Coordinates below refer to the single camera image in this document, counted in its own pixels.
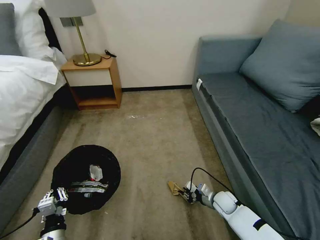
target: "white duvet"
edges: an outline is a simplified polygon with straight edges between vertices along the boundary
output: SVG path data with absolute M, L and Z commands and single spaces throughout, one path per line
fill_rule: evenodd
M 53 62 L 0 55 L 0 169 L 64 79 Z

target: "sofa cushion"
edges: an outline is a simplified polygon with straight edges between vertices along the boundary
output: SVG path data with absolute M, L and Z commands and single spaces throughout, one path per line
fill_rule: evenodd
M 240 72 L 295 112 L 320 93 L 320 28 L 276 20 Z
M 320 138 L 309 119 L 285 110 L 239 73 L 199 77 L 233 151 L 235 139 L 245 152 L 235 151 L 259 195 L 272 196 L 297 236 L 319 239 Z
M 0 55 L 22 56 L 16 40 L 14 6 L 0 3 Z

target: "power cord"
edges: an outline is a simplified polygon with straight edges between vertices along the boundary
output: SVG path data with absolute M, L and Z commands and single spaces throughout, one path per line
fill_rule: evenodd
M 34 208 L 33 212 L 32 212 L 32 216 L 25 221 L 24 223 L 22 223 L 19 227 L 17 227 L 15 230 L 12 230 L 11 232 L 7 233 L 6 235 L 0 237 L 0 239 L 3 239 L 7 236 L 9 236 L 10 234 L 14 233 L 15 231 L 17 231 L 18 229 L 22 228 L 24 225 L 26 225 L 28 222 L 30 222 L 38 213 L 40 212 L 40 210 L 38 208 Z
M 237 196 L 234 194 L 233 191 L 230 190 L 230 188 L 228 188 L 226 185 L 224 185 L 222 182 L 220 182 L 218 179 L 216 179 L 214 176 L 212 176 L 210 173 L 208 173 L 206 170 L 204 170 L 203 168 L 195 168 L 193 171 L 192 171 L 192 174 L 191 174 L 191 184 L 190 184 L 190 192 L 191 192 L 191 186 L 192 186 L 192 179 L 193 179 L 193 175 L 194 175 L 194 172 L 199 169 L 199 170 L 202 170 L 203 172 L 205 172 L 206 174 L 208 174 L 211 178 L 213 178 L 215 181 L 217 181 L 221 186 L 223 186 L 225 189 L 227 189 L 230 193 L 232 193 L 236 198 Z M 276 229 L 274 229 L 277 233 L 283 235 L 283 236 L 286 236 L 286 237 L 289 237 L 289 238 L 294 238 L 294 239 L 299 239 L 299 240 L 311 240 L 309 238 L 303 238 L 303 237 L 296 237 L 296 236 L 293 236 L 293 235 L 290 235 L 290 234 L 286 234 L 286 233 L 283 233 L 281 231 L 278 231 Z
M 105 57 L 101 56 L 101 57 L 104 58 L 104 59 L 107 59 L 107 60 L 108 60 L 108 59 L 110 59 L 111 57 L 114 57 L 114 58 L 117 57 L 116 55 L 110 53 L 107 49 L 105 49 L 104 52 L 106 53 L 106 55 L 109 55 L 108 58 L 105 58 Z

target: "wooden nightstand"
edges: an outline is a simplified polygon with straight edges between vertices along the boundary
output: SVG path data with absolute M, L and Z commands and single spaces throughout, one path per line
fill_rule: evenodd
M 115 58 L 102 58 L 87 67 L 76 66 L 70 59 L 61 71 L 79 110 L 120 108 L 122 90 Z

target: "beige carpet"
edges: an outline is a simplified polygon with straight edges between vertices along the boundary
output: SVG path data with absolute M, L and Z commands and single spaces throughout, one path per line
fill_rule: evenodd
M 66 112 L 42 176 L 5 232 L 29 218 L 50 189 L 55 165 L 83 144 L 110 149 L 122 179 L 100 210 L 66 216 L 69 240 L 237 239 L 214 210 L 188 205 L 167 186 L 170 180 L 183 186 L 195 167 L 230 185 L 189 89 L 124 93 L 120 109 Z M 197 172 L 194 182 L 200 181 L 223 190 Z M 7 239 L 37 239 L 42 228 L 38 215 Z

